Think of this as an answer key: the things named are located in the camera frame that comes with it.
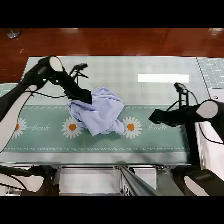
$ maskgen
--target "crumpled towel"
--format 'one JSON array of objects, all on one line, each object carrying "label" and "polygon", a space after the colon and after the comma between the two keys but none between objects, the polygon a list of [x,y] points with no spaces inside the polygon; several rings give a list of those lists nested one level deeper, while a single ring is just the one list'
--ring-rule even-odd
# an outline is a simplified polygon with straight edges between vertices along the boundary
[{"label": "crumpled towel", "polygon": [[92,136],[124,132],[124,125],[117,120],[124,108],[122,100],[109,89],[98,87],[92,91],[92,105],[72,100],[68,110],[80,127],[87,128]]}]

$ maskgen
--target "reddish brown wooden surface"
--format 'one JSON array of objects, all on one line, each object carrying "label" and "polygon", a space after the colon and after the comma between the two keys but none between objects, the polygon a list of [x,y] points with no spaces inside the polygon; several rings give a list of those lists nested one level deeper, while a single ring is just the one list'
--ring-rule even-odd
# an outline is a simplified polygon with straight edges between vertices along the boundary
[{"label": "reddish brown wooden surface", "polygon": [[224,57],[224,30],[211,28],[0,29],[0,82],[20,79],[29,56],[167,55]]}]

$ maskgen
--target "daisy yellow center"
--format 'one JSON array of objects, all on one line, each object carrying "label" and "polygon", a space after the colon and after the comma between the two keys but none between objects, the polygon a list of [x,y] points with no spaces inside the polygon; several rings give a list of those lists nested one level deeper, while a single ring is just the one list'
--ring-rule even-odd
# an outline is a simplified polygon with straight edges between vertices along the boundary
[{"label": "daisy yellow center", "polygon": [[71,131],[74,131],[76,128],[77,128],[76,124],[70,124],[70,125],[69,125],[69,129],[70,129]]},{"label": "daisy yellow center", "polygon": [[128,130],[129,131],[134,131],[135,130],[135,126],[133,124],[128,124]]},{"label": "daisy yellow center", "polygon": [[19,128],[20,128],[20,125],[17,124],[17,125],[16,125],[16,131],[19,130]]}]

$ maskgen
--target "white daisy print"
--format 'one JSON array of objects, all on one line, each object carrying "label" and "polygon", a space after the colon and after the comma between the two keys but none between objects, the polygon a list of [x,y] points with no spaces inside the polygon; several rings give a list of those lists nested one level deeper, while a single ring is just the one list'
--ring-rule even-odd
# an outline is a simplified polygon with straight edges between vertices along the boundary
[{"label": "white daisy print", "polygon": [[132,139],[141,134],[142,125],[137,118],[126,117],[123,119],[123,123],[125,128],[123,135],[125,135],[126,138]]},{"label": "white daisy print", "polygon": [[25,131],[26,128],[27,128],[27,125],[26,125],[25,119],[19,118],[18,121],[17,121],[17,124],[16,124],[16,129],[13,133],[12,139],[17,138],[20,135],[22,135],[23,131]]},{"label": "white daisy print", "polygon": [[82,130],[83,128],[79,127],[72,117],[63,122],[62,131],[64,132],[63,135],[65,135],[66,138],[75,138],[76,136],[82,134]]}]

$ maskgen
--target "table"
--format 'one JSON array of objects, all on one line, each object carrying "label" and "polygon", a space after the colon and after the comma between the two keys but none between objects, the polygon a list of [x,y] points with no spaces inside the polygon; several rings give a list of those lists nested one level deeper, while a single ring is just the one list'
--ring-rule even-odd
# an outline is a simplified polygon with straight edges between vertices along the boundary
[{"label": "table", "polygon": [[[125,103],[119,119],[135,118],[142,124],[139,137],[110,134],[90,136],[83,131],[80,138],[68,139],[61,132],[62,123],[69,119],[67,98],[49,99],[31,97],[20,114],[25,121],[23,134],[13,138],[0,154],[0,162],[53,163],[53,164],[186,164],[189,148],[185,132],[181,128],[154,125],[148,117],[155,108],[166,109],[178,99],[173,83],[138,82],[139,74],[173,74],[189,76],[186,87],[194,92],[199,102],[208,99],[209,93],[195,57],[148,56],[62,56],[59,57],[66,71],[75,64],[87,63],[79,78],[82,88],[93,90],[101,86],[111,89]],[[24,73],[32,68],[40,57],[30,57]],[[1,86],[1,94],[15,84]],[[63,95],[63,89],[47,83],[41,89],[48,95]]]}]

